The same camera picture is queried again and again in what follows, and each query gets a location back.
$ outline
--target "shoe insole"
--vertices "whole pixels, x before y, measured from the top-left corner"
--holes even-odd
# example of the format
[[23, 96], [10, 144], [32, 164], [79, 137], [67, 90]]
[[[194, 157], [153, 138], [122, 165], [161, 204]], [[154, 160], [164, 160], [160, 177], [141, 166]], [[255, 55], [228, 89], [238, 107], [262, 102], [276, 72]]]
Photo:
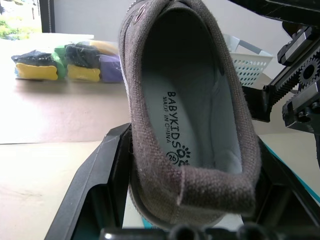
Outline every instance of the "shoe insole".
[[240, 173], [231, 93], [203, 22], [179, 9], [153, 25], [142, 55], [142, 89], [168, 161]]

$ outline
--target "white plastic basket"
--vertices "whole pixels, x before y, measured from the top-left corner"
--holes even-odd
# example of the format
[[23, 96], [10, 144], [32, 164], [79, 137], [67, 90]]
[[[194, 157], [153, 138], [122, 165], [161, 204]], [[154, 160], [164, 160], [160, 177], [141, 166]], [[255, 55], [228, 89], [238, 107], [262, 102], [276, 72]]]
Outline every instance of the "white plastic basket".
[[[250, 87], [261, 76], [271, 62], [273, 56], [266, 51], [234, 36], [224, 34], [224, 40], [228, 46], [233, 60], [235, 71], [243, 86]], [[255, 54], [237, 53], [238, 46], [250, 50]]]

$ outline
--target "gray canvas shoe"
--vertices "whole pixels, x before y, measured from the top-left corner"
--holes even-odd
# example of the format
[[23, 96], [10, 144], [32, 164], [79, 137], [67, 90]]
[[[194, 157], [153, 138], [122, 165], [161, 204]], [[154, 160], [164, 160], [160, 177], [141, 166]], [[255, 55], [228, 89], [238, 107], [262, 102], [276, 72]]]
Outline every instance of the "gray canvas shoe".
[[140, 0], [119, 52], [129, 99], [131, 198], [152, 224], [250, 214], [261, 159], [224, 37], [200, 0]]

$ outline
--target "shoe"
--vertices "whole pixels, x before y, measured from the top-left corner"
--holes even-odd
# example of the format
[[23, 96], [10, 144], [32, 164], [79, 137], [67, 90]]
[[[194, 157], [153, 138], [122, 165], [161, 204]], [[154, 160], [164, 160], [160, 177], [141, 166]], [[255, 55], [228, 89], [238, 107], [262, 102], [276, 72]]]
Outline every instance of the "shoe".
[[134, 163], [129, 191], [153, 225], [212, 225], [250, 214], [258, 138], [218, 24], [200, 0], [140, 0], [119, 54]]

